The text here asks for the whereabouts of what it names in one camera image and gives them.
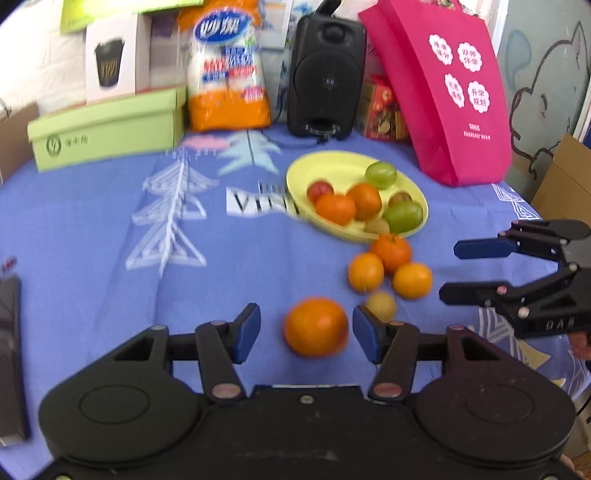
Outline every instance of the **green apple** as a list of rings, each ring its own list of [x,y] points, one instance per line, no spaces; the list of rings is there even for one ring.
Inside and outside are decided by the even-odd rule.
[[[399,202],[386,208],[382,218],[388,222],[390,233],[409,232],[423,222],[423,208],[417,202]]]
[[[365,170],[365,179],[374,187],[380,190],[390,188],[396,182],[398,170],[390,163],[378,161],[372,163]]]

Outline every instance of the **coffee cup image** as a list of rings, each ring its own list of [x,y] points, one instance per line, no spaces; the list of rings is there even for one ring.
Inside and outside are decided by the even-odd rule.
[[[124,45],[125,42],[122,38],[112,38],[108,42],[97,44],[95,48],[96,68],[101,87],[114,87],[119,82]]]

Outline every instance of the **printed logo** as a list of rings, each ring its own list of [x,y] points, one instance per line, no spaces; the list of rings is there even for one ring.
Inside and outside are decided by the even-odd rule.
[[[226,57],[203,60],[203,81],[218,82],[228,76]]]
[[[480,113],[488,111],[491,100],[484,85],[478,82],[470,82],[470,85],[468,85],[468,96],[470,97],[470,103],[474,107],[474,110]]]
[[[295,218],[300,215],[296,204],[287,194],[249,193],[241,189],[226,188],[226,213],[229,216],[254,218],[275,212]]]
[[[57,135],[52,135],[47,138],[46,143],[47,153],[50,157],[56,157],[61,153],[61,140]]]
[[[273,193],[275,195],[288,196],[287,187],[272,183],[259,182],[259,193]]]
[[[230,77],[248,77],[255,73],[254,54],[252,47],[222,47],[222,55],[228,61]]]
[[[448,73],[445,75],[445,84],[454,103],[458,107],[464,108],[464,91],[457,79],[452,74]]]
[[[452,48],[447,44],[445,38],[439,35],[429,36],[429,43],[433,53],[437,56],[440,62],[444,65],[451,65],[453,60]]]
[[[457,55],[462,65],[472,73],[479,72],[482,68],[482,55],[475,46],[469,43],[460,43],[457,49]]]
[[[250,15],[240,10],[215,10],[195,25],[195,38],[208,43],[229,43],[241,36],[250,22]]]

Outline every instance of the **white flower print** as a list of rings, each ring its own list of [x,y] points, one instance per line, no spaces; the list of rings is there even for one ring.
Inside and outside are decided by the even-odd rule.
[[[439,35],[429,36],[429,43],[433,49],[433,53],[437,56],[440,62],[444,65],[451,65],[453,60],[452,48],[447,44],[445,38]]]
[[[447,86],[447,91],[449,92],[450,97],[454,103],[460,107],[464,107],[464,91],[462,90],[462,86],[457,81],[457,79],[450,73],[445,75],[445,84]]]
[[[475,46],[469,43],[460,43],[457,55],[462,64],[472,73],[479,72],[482,67],[482,55]]]
[[[478,82],[470,82],[470,85],[468,85],[468,97],[470,97],[470,103],[474,107],[474,110],[480,113],[488,111],[491,100],[484,85]]]

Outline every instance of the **orange packaging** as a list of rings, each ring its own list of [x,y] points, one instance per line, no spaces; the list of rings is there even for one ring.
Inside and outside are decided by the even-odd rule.
[[[271,111],[258,44],[258,0],[211,0],[178,18],[191,35],[187,84],[191,129],[265,128]]]
[[[355,127],[364,137],[372,140],[408,139],[400,106],[383,77],[371,75],[371,81],[363,83]]]

